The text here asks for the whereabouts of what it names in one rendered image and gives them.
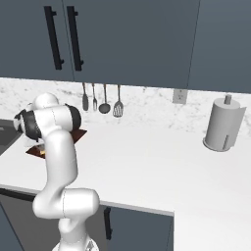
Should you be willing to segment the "grey hanging ladle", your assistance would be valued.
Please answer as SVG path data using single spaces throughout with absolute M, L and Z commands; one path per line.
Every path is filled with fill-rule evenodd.
M 104 93 L 104 102 L 99 106 L 101 114 L 108 114 L 111 110 L 110 104 L 107 102 L 107 93 Z

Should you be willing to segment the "brown wooden cutting board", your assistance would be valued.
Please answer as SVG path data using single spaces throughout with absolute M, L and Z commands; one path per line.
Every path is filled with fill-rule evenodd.
M 71 132 L 71 136 L 73 138 L 74 143 L 77 143 L 84 135 L 86 134 L 86 130 L 84 129 L 77 129 Z M 32 146 L 29 148 L 26 153 L 29 155 L 33 155 L 39 158 L 44 159 L 45 154 L 41 155 L 38 149 L 39 145 Z

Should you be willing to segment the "dark grey base cupboard door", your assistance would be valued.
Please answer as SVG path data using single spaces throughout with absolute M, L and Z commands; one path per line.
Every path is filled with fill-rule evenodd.
M 108 251 L 174 251 L 174 218 L 110 207 Z

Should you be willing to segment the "dark grey sink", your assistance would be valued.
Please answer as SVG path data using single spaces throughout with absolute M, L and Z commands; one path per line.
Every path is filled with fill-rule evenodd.
M 12 120 L 0 119 L 0 156 L 12 146 L 21 134 L 15 130 Z

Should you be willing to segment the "grey hanging fork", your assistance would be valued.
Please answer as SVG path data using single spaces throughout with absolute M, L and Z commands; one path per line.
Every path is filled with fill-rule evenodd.
M 93 94 L 93 111 L 97 111 L 97 99 L 96 99 L 96 96 L 95 96 L 95 84 L 92 82 L 91 83 L 92 85 L 92 94 Z

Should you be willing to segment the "grey paper towel holder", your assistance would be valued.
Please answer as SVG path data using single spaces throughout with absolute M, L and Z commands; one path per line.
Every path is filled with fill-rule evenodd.
M 217 98 L 212 106 L 204 145 L 217 152 L 225 152 L 234 146 L 246 108 L 241 107 L 230 94 Z

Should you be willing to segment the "grey wall power outlet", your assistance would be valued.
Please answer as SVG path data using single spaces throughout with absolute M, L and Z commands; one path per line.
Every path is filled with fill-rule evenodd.
M 175 89 L 173 95 L 173 102 L 175 104 L 184 105 L 186 103 L 187 93 L 188 93 L 187 89 Z

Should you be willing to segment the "grey hanging spatula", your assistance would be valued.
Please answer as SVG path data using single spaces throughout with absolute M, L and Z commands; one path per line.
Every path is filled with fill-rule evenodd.
M 85 83 L 82 83 L 82 88 L 83 88 L 83 95 L 82 95 L 82 109 L 84 111 L 88 111 L 89 108 L 89 102 L 88 102 L 88 96 L 86 94 L 86 90 L 85 90 Z

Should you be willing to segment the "grey hanging slotted turner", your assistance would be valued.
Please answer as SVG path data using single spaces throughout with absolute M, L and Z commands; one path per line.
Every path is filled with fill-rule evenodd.
M 118 85 L 118 101 L 114 105 L 113 116 L 120 118 L 124 113 L 124 104 L 121 101 L 121 86 Z

